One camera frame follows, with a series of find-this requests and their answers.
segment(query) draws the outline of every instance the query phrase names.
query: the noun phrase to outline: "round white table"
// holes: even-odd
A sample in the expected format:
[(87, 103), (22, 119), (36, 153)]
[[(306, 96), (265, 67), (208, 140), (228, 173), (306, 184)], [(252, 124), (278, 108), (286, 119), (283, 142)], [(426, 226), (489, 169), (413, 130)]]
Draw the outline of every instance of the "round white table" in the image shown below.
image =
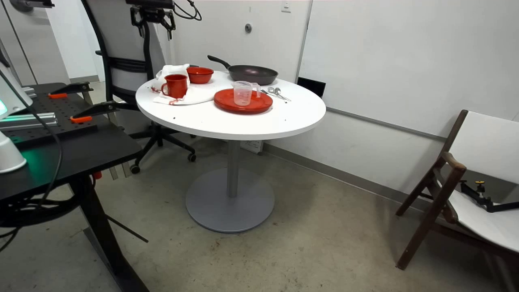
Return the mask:
[(153, 93), (156, 82), (145, 83), (137, 93), (140, 111), (153, 122), (178, 132), (229, 142), (228, 169), (199, 179), (187, 194), (187, 210), (202, 226), (218, 233), (246, 233), (260, 226), (275, 210), (275, 194), (255, 174), (239, 169), (241, 142), (265, 142), (296, 137), (317, 127), (327, 114), (323, 100), (289, 82), (276, 80), (289, 101), (273, 98), (273, 108), (263, 114), (241, 116), (218, 109), (213, 96), (233, 88), (223, 72), (210, 85), (192, 85), (186, 103), (168, 105), (168, 98)]

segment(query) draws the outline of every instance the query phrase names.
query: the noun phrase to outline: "pan handle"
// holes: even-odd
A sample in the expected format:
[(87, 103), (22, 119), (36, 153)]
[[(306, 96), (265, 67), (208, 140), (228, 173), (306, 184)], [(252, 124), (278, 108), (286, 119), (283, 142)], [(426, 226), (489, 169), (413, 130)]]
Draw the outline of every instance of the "pan handle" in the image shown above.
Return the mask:
[(231, 67), (228, 62), (225, 62), (223, 59), (218, 59), (218, 57), (215, 57), (215, 56), (208, 56), (208, 59), (213, 61), (213, 62), (216, 62), (216, 64), (225, 66), (229, 72), (233, 70), (233, 67)]

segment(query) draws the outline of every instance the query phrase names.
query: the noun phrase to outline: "orange object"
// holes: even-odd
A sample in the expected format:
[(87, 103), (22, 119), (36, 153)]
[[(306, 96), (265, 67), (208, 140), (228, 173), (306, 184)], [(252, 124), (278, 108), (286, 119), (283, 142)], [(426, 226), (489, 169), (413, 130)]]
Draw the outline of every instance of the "orange object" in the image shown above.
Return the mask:
[(189, 79), (186, 75), (168, 75), (161, 88), (165, 96), (182, 100), (189, 93)]
[(93, 122), (93, 116), (72, 118), (70, 122), (75, 124), (75, 126), (92, 124)]
[(234, 90), (225, 90), (215, 95), (215, 106), (234, 114), (262, 114), (272, 109), (273, 100), (265, 93), (257, 96), (257, 92), (254, 92), (250, 105), (239, 106), (234, 103)]
[(103, 179), (103, 173), (95, 173), (93, 178), (95, 178), (95, 181), (101, 181)]
[(190, 82), (194, 85), (208, 85), (213, 77), (213, 70), (192, 66), (192, 67), (189, 67), (189, 75), (190, 75)]
[(57, 95), (49, 95), (49, 100), (67, 100), (69, 95), (67, 93), (57, 93)]

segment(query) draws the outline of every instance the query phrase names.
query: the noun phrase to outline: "concrete floor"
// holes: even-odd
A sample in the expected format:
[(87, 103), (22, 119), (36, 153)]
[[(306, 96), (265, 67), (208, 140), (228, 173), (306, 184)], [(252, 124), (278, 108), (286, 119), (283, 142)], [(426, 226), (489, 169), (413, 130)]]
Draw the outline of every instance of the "concrete floor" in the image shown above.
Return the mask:
[[(150, 239), (143, 244), (114, 228), (153, 292), (504, 289), (486, 254), (439, 234), (427, 238), (408, 272), (398, 270), (419, 212), (396, 220), (400, 203), (270, 155), (244, 152), (241, 165), (276, 194), (272, 218), (246, 234), (212, 233), (192, 221), (184, 197), (200, 176), (226, 168), (226, 145), (186, 140), (199, 152), (195, 165), (182, 150), (166, 147), (155, 150), (140, 176), (121, 171), (118, 181), (105, 174), (98, 184), (108, 215)], [(69, 194), (62, 187), (54, 197)], [(0, 254), (0, 291), (119, 291), (87, 228), (77, 210), (23, 229)]]

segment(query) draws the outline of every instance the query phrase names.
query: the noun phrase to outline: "white chair seat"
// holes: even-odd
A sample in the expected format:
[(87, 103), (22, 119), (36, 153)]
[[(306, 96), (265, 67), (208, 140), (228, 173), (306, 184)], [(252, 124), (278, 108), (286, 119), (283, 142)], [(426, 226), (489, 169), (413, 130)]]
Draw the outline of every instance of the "white chair seat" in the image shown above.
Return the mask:
[(519, 210), (487, 213), (468, 195), (456, 191), (450, 203), (463, 226), (497, 246), (519, 254)]

